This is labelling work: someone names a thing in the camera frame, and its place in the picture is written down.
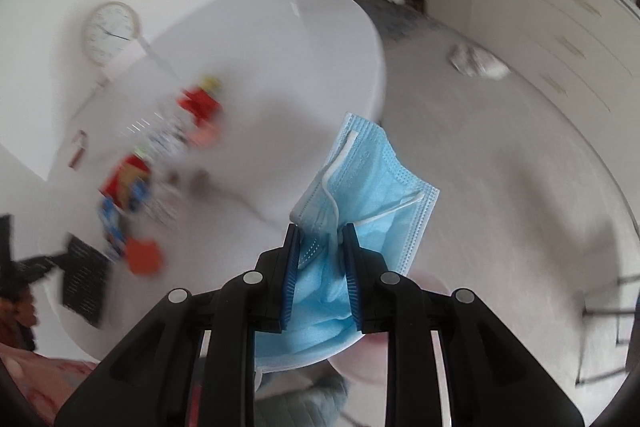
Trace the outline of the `person's left hand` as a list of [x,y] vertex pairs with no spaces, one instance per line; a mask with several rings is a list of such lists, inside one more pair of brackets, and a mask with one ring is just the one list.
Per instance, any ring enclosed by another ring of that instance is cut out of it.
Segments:
[[25,283],[1,288],[1,343],[2,345],[35,352],[34,328],[38,325],[35,299]]

